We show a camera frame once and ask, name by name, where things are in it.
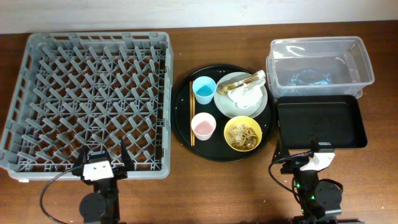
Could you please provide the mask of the pink plastic cup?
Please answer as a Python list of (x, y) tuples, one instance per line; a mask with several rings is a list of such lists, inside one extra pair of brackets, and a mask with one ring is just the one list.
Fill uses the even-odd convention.
[(216, 129), (216, 120), (209, 113), (198, 113), (193, 117), (190, 126), (198, 140), (207, 141)]

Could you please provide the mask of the peanut shells and rice scraps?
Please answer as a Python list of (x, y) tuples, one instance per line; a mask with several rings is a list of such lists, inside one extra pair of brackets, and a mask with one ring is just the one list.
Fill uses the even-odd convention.
[(254, 130), (246, 124), (237, 124), (227, 132), (229, 144), (240, 151), (254, 149), (258, 143), (258, 136)]

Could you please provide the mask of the yellow bowl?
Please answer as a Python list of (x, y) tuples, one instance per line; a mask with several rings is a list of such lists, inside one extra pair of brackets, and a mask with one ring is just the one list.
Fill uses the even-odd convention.
[(227, 132), (228, 132), (228, 130), (229, 130), (231, 127), (233, 127), (233, 126), (235, 126), (235, 125), (237, 125), (237, 124), (246, 124), (246, 125), (248, 125), (249, 127), (251, 127), (251, 128), (254, 130), (254, 132), (257, 134), (257, 136), (258, 136), (258, 143), (257, 143), (257, 145), (254, 147), (254, 149), (257, 148), (257, 147), (260, 145), (260, 142), (261, 142), (261, 140), (262, 140), (262, 130), (261, 130), (260, 125), (258, 124), (257, 121), (255, 121), (254, 119), (252, 119), (252, 118), (250, 118), (250, 117), (248, 117), (248, 116), (236, 116), (236, 117), (231, 118), (231, 119), (226, 123), (226, 125), (225, 125), (225, 127), (224, 127), (224, 138), (225, 138), (227, 144), (228, 144), (232, 149), (234, 149), (235, 151), (238, 151), (238, 152), (249, 152), (249, 151), (253, 151), (254, 149), (251, 149), (251, 150), (249, 150), (249, 151), (240, 151), (240, 150), (237, 150), (237, 149), (233, 148), (233, 147), (229, 144), (229, 142), (228, 142), (228, 140), (227, 140)]

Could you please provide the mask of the grey round plate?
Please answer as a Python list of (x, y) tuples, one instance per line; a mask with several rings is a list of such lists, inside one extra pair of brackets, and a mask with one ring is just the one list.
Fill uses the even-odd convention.
[[(216, 84), (216, 86), (221, 85), (224, 82), (231, 81), (236, 82), (239, 79), (244, 79), (249, 77), (250, 74), (246, 72), (232, 72), (223, 76)], [(260, 115), (267, 106), (268, 94), (266, 87), (263, 85), (260, 87), (262, 96), (259, 101), (246, 109), (238, 108), (236, 103), (228, 96), (221, 96), (217, 91), (214, 94), (214, 101), (216, 107), (221, 111), (222, 114), (229, 118), (235, 116), (248, 116), (250, 118), (255, 118)]]

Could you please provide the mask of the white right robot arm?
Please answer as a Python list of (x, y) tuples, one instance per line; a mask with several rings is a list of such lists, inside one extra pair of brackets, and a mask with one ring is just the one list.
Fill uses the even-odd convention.
[[(279, 139), (268, 171), (271, 178), (293, 194), (300, 205), (302, 215), (293, 217), (293, 223), (338, 223), (341, 214), (343, 185), (335, 180), (320, 179), (318, 173), (331, 164), (335, 150), (313, 140), (310, 150), (291, 155), (283, 140)], [(292, 174), (291, 186), (279, 182), (271, 168), (282, 164), (281, 174)]]

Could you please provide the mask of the white napkin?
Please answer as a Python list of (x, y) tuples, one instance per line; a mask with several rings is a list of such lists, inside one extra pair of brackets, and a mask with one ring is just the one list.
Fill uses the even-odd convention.
[(261, 88), (265, 82), (265, 79), (261, 78), (248, 84), (244, 83), (242, 86), (230, 90), (228, 96), (240, 109), (255, 106), (264, 96)]

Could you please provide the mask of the blue plastic cup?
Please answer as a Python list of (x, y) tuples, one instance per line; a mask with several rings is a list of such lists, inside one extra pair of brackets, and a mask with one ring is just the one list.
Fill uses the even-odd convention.
[(201, 105), (207, 105), (213, 99), (216, 83), (211, 77), (202, 76), (195, 79), (192, 88), (196, 101)]

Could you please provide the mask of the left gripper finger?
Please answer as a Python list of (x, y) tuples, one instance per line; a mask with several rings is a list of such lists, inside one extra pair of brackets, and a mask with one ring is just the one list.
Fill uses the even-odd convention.
[(83, 166), (86, 164), (87, 154), (88, 154), (87, 145), (82, 145), (82, 147), (80, 148), (78, 158), (76, 159), (73, 165), (73, 168), (83, 168)]
[(123, 161), (125, 169), (135, 170), (134, 161), (131, 159), (123, 139), (121, 140), (120, 145), (121, 145), (121, 159)]

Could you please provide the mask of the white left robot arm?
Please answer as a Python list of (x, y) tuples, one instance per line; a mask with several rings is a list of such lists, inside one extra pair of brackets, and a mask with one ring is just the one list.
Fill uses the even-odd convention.
[(87, 145), (80, 148), (72, 174), (86, 185), (93, 186), (93, 192), (80, 202), (79, 212), (84, 223), (119, 223), (118, 180), (127, 178), (134, 171), (132, 161), (123, 140), (120, 140), (123, 166), (111, 167), (109, 152), (90, 152)]

